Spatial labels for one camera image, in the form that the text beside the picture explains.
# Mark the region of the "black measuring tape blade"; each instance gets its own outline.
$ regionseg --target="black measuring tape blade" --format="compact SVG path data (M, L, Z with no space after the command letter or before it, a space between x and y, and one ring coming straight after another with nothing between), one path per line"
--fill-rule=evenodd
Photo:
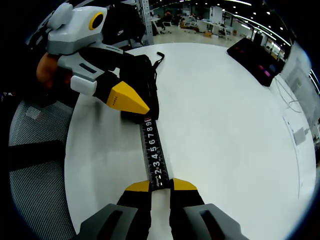
M151 191L170 188L170 179L161 147L157 124L151 117L140 124L145 167L151 183Z

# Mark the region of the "office floor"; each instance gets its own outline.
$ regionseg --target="office floor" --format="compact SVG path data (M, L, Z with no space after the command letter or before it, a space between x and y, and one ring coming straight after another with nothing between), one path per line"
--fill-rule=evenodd
M158 34L153 37L154 44L167 44L167 43L200 43L200 44L212 44L223 47L231 47L238 42L241 38L236 36L228 36L228 40L225 37L206 37L204 33L194 33L194 31L179 28L178 26L166 27L166 31L169 30L172 33Z

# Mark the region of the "white round table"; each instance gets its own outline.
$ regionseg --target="white round table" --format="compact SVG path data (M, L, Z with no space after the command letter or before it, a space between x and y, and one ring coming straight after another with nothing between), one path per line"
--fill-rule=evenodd
M240 223L247 238L284 239L304 214L314 181L304 183L308 190L298 198L296 152L272 91L224 47L167 43L129 51L153 63L157 52L165 54L157 68L157 126L170 177L193 183L206 204ZM303 157L315 173L314 154ZM80 95L65 157L66 198L76 232L101 208L116 204L126 187L145 180L139 126ZM168 189L152 193L148 239L172 239L169 197Z

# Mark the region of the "black bag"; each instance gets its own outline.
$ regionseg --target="black bag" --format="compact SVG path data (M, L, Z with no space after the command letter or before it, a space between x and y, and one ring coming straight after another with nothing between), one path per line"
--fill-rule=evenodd
M161 59L156 61L154 65L147 55L131 55L129 64L120 69L120 79L131 86L150 108L150 111L145 115L123 111L121 113L122 118L134 121L137 124L142 123L146 117L151 117L154 120L159 118L156 69L165 55L161 52L157 52L157 54L161 56Z
M102 27L103 43L113 45L133 39L141 43L146 27L134 6L125 3L111 5Z

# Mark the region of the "gray mesh seat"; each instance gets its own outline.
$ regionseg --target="gray mesh seat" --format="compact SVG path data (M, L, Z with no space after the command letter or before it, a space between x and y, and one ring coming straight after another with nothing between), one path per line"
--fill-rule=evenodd
M18 163L9 173L12 199L29 228L44 240L66 240L76 235L64 180L64 151L72 112L61 102L41 108L22 101L10 126L9 146L19 149L13 150ZM41 143L48 141L61 143L60 149L50 142L44 149Z

